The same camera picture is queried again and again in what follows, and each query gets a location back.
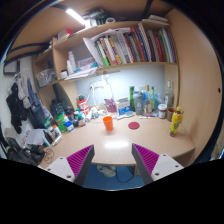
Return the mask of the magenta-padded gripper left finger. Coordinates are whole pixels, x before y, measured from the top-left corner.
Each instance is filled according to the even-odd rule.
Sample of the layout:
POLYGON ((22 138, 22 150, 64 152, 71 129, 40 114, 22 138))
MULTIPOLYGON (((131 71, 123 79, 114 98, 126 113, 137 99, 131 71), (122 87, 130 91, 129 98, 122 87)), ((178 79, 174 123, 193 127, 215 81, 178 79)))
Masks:
POLYGON ((90 145, 68 157, 57 158, 46 171, 82 186, 94 155, 94 146, 90 145))

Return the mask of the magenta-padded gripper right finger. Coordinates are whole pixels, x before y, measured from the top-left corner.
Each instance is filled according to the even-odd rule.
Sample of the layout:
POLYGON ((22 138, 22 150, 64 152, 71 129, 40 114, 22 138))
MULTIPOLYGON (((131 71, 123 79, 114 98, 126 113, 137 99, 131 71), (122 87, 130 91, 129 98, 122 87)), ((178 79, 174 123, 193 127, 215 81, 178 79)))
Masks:
POLYGON ((183 169, 168 154, 157 154, 135 143, 132 144, 132 155, 145 185, 183 169))

